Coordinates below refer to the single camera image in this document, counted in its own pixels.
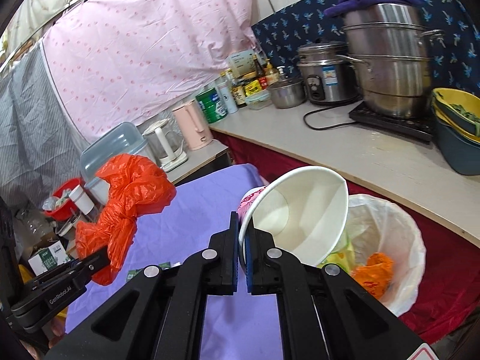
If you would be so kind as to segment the green snack wrapper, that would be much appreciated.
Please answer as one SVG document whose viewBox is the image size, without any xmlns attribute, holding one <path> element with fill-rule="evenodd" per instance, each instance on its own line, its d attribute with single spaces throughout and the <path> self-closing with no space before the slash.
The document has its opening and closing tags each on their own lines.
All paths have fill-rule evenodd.
<svg viewBox="0 0 480 360">
<path fill-rule="evenodd" d="M 168 270 L 172 267 L 170 262 L 163 262 L 159 265 L 149 265 L 142 269 L 130 270 L 126 276 L 126 281 L 131 281 L 135 276 L 139 274 L 145 275 L 147 278 L 155 277 L 160 274 L 160 272 Z"/>
</svg>

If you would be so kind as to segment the yellow green food bag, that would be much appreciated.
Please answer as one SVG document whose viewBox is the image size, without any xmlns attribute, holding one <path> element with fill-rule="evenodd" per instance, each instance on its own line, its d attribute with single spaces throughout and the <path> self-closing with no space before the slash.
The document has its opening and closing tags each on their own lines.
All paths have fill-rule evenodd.
<svg viewBox="0 0 480 360">
<path fill-rule="evenodd" d="M 343 232 L 333 251 L 318 265 L 336 264 L 346 273 L 350 273 L 356 267 L 356 256 L 353 244 L 346 232 Z"/>
</svg>

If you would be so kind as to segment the pink paper cup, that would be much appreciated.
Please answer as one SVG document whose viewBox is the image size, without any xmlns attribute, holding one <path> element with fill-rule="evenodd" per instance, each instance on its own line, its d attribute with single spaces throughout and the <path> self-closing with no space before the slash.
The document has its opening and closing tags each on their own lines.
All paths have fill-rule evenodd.
<svg viewBox="0 0 480 360">
<path fill-rule="evenodd" d="M 317 267 L 335 250 L 347 222 L 346 180 L 323 166 L 302 166 L 249 190 L 238 207 L 239 258 L 246 264 L 247 225 L 270 233 L 276 247 Z"/>
</svg>

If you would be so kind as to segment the orange red plastic bag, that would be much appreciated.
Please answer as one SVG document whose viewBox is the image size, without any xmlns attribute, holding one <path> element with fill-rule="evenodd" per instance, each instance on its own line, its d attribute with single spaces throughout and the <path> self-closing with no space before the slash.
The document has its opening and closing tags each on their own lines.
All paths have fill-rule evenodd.
<svg viewBox="0 0 480 360">
<path fill-rule="evenodd" d="M 176 197 L 167 174 L 147 157 L 118 154 L 96 176 L 109 183 L 108 200 L 96 222 L 81 222 L 76 229 L 76 252 L 84 259 L 107 249 L 108 266 L 93 275 L 93 281 L 108 286 L 125 263 L 134 243 L 137 219 L 162 212 Z"/>
</svg>

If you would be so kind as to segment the white plastic trash bag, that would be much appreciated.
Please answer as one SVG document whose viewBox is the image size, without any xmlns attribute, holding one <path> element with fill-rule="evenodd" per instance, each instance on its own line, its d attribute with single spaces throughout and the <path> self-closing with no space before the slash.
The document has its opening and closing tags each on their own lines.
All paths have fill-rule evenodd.
<svg viewBox="0 0 480 360">
<path fill-rule="evenodd" d="M 418 296 L 426 256 L 413 217 L 388 200 L 355 194 L 348 200 L 344 234 L 353 248 L 355 267 L 366 264 L 374 253 L 393 260 L 393 279 L 380 302 L 398 317 L 409 311 Z"/>
</svg>

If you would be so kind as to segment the white green box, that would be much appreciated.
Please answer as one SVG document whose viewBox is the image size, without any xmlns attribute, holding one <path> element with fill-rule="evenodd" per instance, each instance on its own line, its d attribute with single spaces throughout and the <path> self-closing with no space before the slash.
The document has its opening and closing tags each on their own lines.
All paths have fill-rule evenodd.
<svg viewBox="0 0 480 360">
<path fill-rule="evenodd" d="M 70 261 L 71 258 L 67 255 L 62 243 L 57 241 L 46 248 L 38 250 L 28 260 L 28 264 L 35 276 L 38 276 Z"/>
</svg>

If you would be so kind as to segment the red plastic basin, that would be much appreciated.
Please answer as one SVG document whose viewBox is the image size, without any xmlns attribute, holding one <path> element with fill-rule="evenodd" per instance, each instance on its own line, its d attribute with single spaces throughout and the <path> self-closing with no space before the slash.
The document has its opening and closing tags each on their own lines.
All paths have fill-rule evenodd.
<svg viewBox="0 0 480 360">
<path fill-rule="evenodd" d="M 59 222 L 71 218 L 78 212 L 78 208 L 69 198 L 69 194 L 78 185 L 84 185 L 84 181 L 80 177 L 72 178 L 61 184 L 61 186 L 44 201 L 42 206 L 43 213 Z"/>
</svg>

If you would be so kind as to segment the white paper cup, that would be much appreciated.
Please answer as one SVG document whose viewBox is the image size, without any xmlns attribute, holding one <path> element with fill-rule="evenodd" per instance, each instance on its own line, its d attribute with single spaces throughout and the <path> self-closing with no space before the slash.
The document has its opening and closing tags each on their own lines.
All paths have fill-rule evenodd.
<svg viewBox="0 0 480 360">
<path fill-rule="evenodd" d="M 84 215 L 90 214 L 95 208 L 95 204 L 80 184 L 70 192 L 68 197 Z"/>
</svg>

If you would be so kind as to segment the purple tablecloth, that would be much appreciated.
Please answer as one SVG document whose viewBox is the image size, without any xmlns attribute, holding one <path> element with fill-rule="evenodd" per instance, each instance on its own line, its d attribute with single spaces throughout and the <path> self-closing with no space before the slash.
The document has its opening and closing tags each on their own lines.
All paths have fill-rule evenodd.
<svg viewBox="0 0 480 360">
<path fill-rule="evenodd" d="M 230 214 L 244 195 L 263 185 L 252 165 L 229 166 L 177 187 L 176 197 L 159 214 L 144 215 L 124 265 L 107 287 L 89 283 L 69 306 L 71 332 L 127 282 L 127 275 L 148 265 L 182 263 L 208 246 L 210 236 L 228 228 Z M 244 273 L 232 297 L 209 297 L 202 333 L 202 359 L 282 359 L 277 301 L 252 296 Z"/>
</svg>

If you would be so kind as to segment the red counter skirt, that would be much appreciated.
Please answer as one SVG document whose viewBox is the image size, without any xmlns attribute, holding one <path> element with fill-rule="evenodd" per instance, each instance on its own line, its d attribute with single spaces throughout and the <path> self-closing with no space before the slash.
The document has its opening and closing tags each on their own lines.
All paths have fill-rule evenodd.
<svg viewBox="0 0 480 360">
<path fill-rule="evenodd" d="M 268 182 L 306 165 L 260 145 L 224 133 L 236 164 L 252 164 Z M 416 222 L 426 248 L 425 273 L 416 303 L 400 319 L 429 344 L 454 332 L 479 305 L 479 248 L 437 222 L 402 205 Z"/>
</svg>

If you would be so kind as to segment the grey striped curtain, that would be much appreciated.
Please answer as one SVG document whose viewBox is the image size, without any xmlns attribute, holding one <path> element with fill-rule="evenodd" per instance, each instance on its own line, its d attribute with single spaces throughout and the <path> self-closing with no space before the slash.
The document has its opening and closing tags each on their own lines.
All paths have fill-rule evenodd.
<svg viewBox="0 0 480 360">
<path fill-rule="evenodd" d="M 80 175 L 86 146 L 59 103 L 38 44 L 1 78 L 1 198 L 8 206 L 41 207 Z"/>
</svg>

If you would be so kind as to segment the white glass kettle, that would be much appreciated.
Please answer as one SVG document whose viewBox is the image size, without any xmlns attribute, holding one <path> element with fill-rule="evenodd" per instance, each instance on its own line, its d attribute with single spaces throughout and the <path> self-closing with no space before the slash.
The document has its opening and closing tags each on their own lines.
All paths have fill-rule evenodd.
<svg viewBox="0 0 480 360">
<path fill-rule="evenodd" d="M 171 119 L 155 121 L 142 133 L 154 152 L 157 163 L 165 172 L 181 166 L 188 160 L 184 139 L 172 128 Z"/>
</svg>

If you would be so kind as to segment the grey dish rack box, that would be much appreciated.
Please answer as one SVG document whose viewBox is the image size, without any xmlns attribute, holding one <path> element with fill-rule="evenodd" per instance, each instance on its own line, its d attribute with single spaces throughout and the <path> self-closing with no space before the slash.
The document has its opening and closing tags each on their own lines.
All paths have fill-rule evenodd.
<svg viewBox="0 0 480 360">
<path fill-rule="evenodd" d="M 102 205 L 107 203 L 109 183 L 96 176 L 96 172 L 110 158 L 120 154 L 140 155 L 156 163 L 147 140 L 130 122 L 122 122 L 97 139 L 80 155 L 80 174 L 85 188 Z"/>
</svg>

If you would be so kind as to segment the pink electric kettle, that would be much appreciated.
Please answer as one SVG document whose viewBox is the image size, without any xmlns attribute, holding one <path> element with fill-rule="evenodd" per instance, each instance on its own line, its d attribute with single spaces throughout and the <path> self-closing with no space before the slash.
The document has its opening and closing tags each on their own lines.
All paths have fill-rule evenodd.
<svg viewBox="0 0 480 360">
<path fill-rule="evenodd" d="M 190 150 L 202 149 L 213 140 L 208 122 L 196 100 L 184 102 L 172 113 Z"/>
</svg>

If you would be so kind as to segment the black induction cooker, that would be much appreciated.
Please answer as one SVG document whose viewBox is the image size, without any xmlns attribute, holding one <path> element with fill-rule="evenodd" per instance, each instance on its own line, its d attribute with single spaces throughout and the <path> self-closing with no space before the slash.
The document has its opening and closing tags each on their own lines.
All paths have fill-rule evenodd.
<svg viewBox="0 0 480 360">
<path fill-rule="evenodd" d="M 411 119 L 400 119 L 372 111 L 365 102 L 349 112 L 349 117 L 361 125 L 379 128 L 390 133 L 430 143 L 434 138 L 434 118 L 431 113 Z"/>
</svg>

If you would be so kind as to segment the green tin can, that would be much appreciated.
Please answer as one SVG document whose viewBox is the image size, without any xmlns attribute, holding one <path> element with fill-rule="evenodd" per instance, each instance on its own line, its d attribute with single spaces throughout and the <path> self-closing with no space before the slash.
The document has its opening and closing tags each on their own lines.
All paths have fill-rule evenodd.
<svg viewBox="0 0 480 360">
<path fill-rule="evenodd" d="M 214 124 L 227 116 L 227 108 L 214 88 L 203 91 L 195 98 L 209 124 Z"/>
</svg>

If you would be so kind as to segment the clear food container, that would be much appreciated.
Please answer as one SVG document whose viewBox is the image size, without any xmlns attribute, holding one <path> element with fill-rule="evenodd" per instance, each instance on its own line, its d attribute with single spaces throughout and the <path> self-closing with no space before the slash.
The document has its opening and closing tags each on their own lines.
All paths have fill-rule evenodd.
<svg viewBox="0 0 480 360">
<path fill-rule="evenodd" d="M 245 98 L 245 102 L 248 108 L 254 111 L 261 110 L 271 104 L 269 91 L 265 89 L 265 90 L 259 91 L 258 93 L 247 96 Z"/>
</svg>

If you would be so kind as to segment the small steel pot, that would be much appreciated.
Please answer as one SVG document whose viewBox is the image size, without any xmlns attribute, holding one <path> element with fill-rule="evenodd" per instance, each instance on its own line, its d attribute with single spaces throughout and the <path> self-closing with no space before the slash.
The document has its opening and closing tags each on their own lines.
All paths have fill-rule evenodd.
<svg viewBox="0 0 480 360">
<path fill-rule="evenodd" d="M 279 80 L 271 84 L 267 91 L 275 108 L 289 109 L 306 101 L 304 81 L 301 77 Z"/>
</svg>

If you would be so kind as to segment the steel rice cooker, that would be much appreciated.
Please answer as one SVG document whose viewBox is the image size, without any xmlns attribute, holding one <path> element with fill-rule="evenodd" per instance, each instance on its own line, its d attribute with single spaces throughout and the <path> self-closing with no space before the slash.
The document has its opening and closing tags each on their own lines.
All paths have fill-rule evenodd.
<svg viewBox="0 0 480 360">
<path fill-rule="evenodd" d="M 330 106 L 356 100 L 356 75 L 346 55 L 347 44 L 342 41 L 311 43 L 298 48 L 297 67 L 309 102 Z"/>
</svg>

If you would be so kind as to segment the dark soy sauce bottle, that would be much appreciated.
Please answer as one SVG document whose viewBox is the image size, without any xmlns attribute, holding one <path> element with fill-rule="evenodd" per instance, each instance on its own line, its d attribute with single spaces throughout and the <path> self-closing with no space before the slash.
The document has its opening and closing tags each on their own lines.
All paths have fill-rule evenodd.
<svg viewBox="0 0 480 360">
<path fill-rule="evenodd" d="M 242 80 L 239 78 L 235 78 L 233 76 L 233 72 L 231 72 L 231 92 L 233 95 L 233 99 L 235 100 L 238 108 L 244 108 L 247 106 L 246 103 L 246 94 L 242 85 Z"/>
</svg>

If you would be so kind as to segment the white bottle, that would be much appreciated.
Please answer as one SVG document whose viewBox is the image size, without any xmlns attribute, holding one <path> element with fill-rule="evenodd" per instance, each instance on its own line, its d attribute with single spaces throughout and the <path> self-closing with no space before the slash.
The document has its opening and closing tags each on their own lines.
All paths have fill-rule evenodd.
<svg viewBox="0 0 480 360">
<path fill-rule="evenodd" d="M 224 105 L 227 108 L 228 113 L 229 114 L 236 113 L 238 111 L 238 107 L 235 100 L 233 99 L 233 95 L 230 91 L 230 87 L 227 83 L 227 80 L 223 76 L 220 76 L 217 79 L 216 86 L 219 89 L 220 95 L 222 97 Z"/>
</svg>

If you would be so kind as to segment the yellow and teal basins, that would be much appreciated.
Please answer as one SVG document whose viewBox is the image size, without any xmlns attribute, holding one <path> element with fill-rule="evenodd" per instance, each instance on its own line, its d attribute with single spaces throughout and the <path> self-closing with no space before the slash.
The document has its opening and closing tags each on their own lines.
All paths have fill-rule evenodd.
<svg viewBox="0 0 480 360">
<path fill-rule="evenodd" d="M 435 140 L 448 165 L 463 176 L 479 175 L 479 98 L 453 88 L 431 93 Z"/>
</svg>

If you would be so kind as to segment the pink dotted curtain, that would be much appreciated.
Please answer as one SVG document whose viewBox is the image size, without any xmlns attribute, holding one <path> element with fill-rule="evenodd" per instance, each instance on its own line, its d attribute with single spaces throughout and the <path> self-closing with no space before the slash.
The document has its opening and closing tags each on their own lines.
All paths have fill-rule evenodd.
<svg viewBox="0 0 480 360">
<path fill-rule="evenodd" d="M 43 40 L 64 109 L 95 141 L 140 125 L 227 69 L 252 48 L 253 0 L 87 0 Z"/>
</svg>

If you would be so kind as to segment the white label box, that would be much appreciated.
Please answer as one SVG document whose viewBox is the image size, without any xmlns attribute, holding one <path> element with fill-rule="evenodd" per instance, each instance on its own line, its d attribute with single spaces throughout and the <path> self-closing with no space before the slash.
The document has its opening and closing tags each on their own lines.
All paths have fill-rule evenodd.
<svg viewBox="0 0 480 360">
<path fill-rule="evenodd" d="M 252 49 L 245 49 L 227 57 L 226 61 L 234 78 L 243 77 L 256 70 L 254 55 L 255 52 Z"/>
</svg>

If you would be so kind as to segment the large steel steamer pot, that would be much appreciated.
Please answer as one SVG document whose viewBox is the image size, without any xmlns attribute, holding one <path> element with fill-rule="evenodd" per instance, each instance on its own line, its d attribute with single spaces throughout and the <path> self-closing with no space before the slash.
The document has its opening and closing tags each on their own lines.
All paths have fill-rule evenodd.
<svg viewBox="0 0 480 360">
<path fill-rule="evenodd" d="M 366 104 L 379 114 L 412 118 L 427 108 L 431 90 L 428 44 L 442 29 L 422 25 L 409 5 L 379 3 L 343 15 L 348 54 Z"/>
</svg>

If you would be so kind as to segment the blue patterned splash cloth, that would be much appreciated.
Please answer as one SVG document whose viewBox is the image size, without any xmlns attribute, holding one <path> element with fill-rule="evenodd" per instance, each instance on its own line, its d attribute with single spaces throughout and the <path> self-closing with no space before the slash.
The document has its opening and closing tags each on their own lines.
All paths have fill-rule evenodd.
<svg viewBox="0 0 480 360">
<path fill-rule="evenodd" d="M 341 41 L 357 59 L 426 58 L 434 88 L 479 94 L 479 22 L 462 0 L 300 0 L 252 30 L 272 64 L 293 76 L 300 47 Z"/>
</svg>

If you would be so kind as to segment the purple cloth on pot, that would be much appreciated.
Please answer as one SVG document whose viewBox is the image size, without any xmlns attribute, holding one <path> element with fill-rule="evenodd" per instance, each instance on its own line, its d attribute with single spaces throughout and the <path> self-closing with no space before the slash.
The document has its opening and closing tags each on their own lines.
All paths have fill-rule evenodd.
<svg viewBox="0 0 480 360">
<path fill-rule="evenodd" d="M 327 17 L 337 17 L 351 11 L 358 11 L 369 8 L 379 3 L 397 3 L 409 6 L 419 6 L 421 0 L 338 0 L 337 4 L 325 9 Z"/>
</svg>

